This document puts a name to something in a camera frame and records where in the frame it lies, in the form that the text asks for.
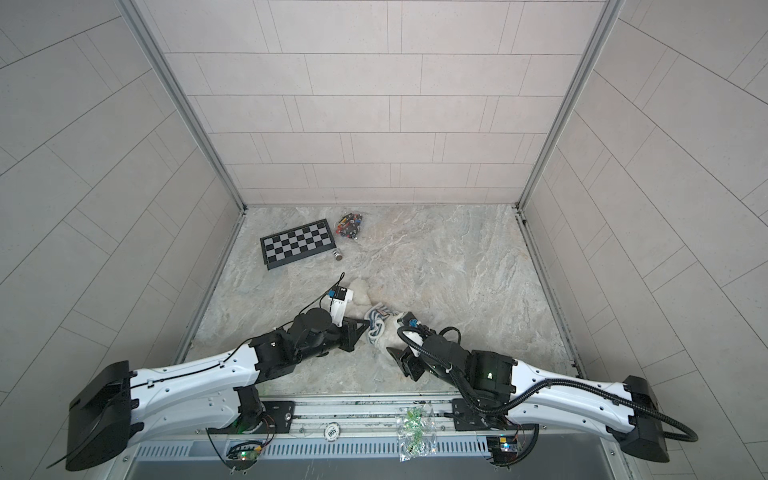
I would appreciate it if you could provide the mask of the blue white striped shirt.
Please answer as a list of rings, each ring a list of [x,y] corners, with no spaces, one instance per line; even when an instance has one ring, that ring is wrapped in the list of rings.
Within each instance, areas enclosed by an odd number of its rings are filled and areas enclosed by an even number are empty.
[[[371,307],[364,319],[371,322],[367,333],[368,343],[373,346],[385,347],[397,341],[396,331],[400,327],[397,320],[404,312],[379,302]]]

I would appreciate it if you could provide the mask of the white teddy bear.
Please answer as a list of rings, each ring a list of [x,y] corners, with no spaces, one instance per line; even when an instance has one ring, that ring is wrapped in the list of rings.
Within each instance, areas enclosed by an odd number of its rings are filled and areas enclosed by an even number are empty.
[[[367,281],[362,278],[353,279],[347,288],[353,292],[353,297],[351,305],[346,307],[345,315],[371,322],[368,331],[363,335],[366,351],[372,354],[380,370],[402,376],[399,364],[390,354],[389,348],[408,349],[397,335],[397,329],[401,327],[400,320],[405,313],[375,301],[373,294],[369,292]]]

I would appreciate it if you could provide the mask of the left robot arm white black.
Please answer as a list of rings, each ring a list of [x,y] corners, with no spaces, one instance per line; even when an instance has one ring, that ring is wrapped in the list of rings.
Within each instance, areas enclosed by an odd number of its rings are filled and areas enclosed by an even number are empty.
[[[292,373],[302,361],[334,349],[351,352],[369,330],[367,320],[335,324],[319,307],[288,325],[248,338],[236,348],[166,367],[134,370],[127,361],[105,367],[70,402],[68,471],[93,468],[129,446],[155,437],[210,430],[272,432],[257,386]]]

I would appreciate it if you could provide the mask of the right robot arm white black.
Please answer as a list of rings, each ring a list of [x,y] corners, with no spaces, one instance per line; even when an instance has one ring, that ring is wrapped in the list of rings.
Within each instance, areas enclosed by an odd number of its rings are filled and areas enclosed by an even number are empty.
[[[642,460],[667,463],[668,433],[648,381],[598,382],[554,374],[491,351],[468,351],[439,334],[407,328],[388,347],[403,375],[425,373],[455,387],[453,415],[468,429],[559,426],[616,442]]]

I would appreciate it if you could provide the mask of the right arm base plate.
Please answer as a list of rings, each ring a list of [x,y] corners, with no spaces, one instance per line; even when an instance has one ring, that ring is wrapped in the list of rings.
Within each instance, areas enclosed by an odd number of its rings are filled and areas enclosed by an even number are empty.
[[[453,420],[456,431],[533,432],[537,430],[534,424],[519,425],[513,423],[502,414],[486,415],[478,413],[470,408],[466,401],[461,398],[452,399],[451,408],[451,413],[446,413],[445,416]]]

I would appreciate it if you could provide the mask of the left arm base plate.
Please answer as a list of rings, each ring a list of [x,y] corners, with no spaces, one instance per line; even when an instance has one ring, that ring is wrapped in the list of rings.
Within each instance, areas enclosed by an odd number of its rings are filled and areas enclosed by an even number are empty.
[[[295,403],[292,401],[267,401],[262,407],[246,405],[238,408],[238,417],[223,428],[209,428],[211,434],[222,435],[271,435],[290,431]]]

